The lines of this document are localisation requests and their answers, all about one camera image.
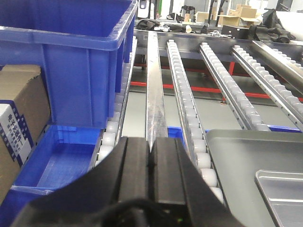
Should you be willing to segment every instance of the white wall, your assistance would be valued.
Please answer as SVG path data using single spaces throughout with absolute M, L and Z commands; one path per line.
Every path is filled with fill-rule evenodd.
M 263 0 L 263 1 L 261 1 L 261 0 L 250 0 L 250 6 L 252 8 L 255 8 L 255 9 L 264 9 L 264 8 L 268 7 L 267 6 L 269 4 L 268 2 L 269 1 L 267 1 L 267 0 Z
M 303 9 L 303 1 L 302 0 L 293 0 L 290 11 L 296 12 L 297 10 L 302 10 L 302 9 Z

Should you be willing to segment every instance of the gray floor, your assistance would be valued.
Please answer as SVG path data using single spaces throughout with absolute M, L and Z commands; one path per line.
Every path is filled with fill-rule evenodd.
M 146 94 L 130 92 L 123 136 L 144 137 Z M 218 100 L 195 98 L 200 119 L 205 129 L 240 129 L 236 118 L 228 105 Z M 174 96 L 165 95 L 165 116 L 167 126 L 180 126 L 179 115 Z M 277 107 L 254 104 L 266 124 L 294 127 L 294 124 Z

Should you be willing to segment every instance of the black bag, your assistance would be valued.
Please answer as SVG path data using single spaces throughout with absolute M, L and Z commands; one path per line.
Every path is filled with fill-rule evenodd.
M 290 40 L 295 40 L 295 36 L 283 28 L 275 9 L 270 9 L 263 14 L 262 25 L 250 26 L 248 38 L 250 40 L 285 44 L 288 44 Z
M 141 19 L 138 20 L 136 28 L 140 30 L 153 31 L 153 29 L 159 26 L 160 23 L 153 19 Z

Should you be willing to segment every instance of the red metal bar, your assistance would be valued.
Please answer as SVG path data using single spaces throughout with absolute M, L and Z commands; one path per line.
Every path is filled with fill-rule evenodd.
M 146 67 L 146 64 L 142 64 L 142 63 L 135 63 L 134 66 L 137 66 L 137 67 Z M 169 70 L 170 67 L 168 65 L 161 65 L 161 69 L 163 70 Z M 207 70 L 206 69 L 184 69 L 185 71 L 188 71 L 188 72 L 201 72 L 201 73 L 207 73 Z
M 141 86 L 146 87 L 145 82 L 138 82 L 138 81 L 132 81 L 132 86 Z M 173 89 L 174 86 L 172 84 L 163 84 L 163 88 Z M 210 88 L 210 87 L 190 87 L 192 91 L 201 91 L 201 92 L 209 92 L 209 93 L 221 93 L 221 91 L 218 88 Z M 261 93 L 252 93 L 252 92 L 246 92 L 246 97 L 253 97 L 253 98 L 270 98 L 267 94 L 261 94 Z
M 229 63 L 229 69 L 228 69 L 228 72 L 229 74 L 233 75 L 233 69 L 235 68 L 235 62 L 232 61 Z

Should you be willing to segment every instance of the stainless steel rail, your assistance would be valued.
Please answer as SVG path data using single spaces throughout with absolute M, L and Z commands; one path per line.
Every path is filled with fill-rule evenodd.
M 158 35 L 148 32 L 147 46 L 147 92 L 146 92 L 146 125 L 145 137 L 150 148 L 156 137 L 168 137 L 164 113 L 164 94 Z

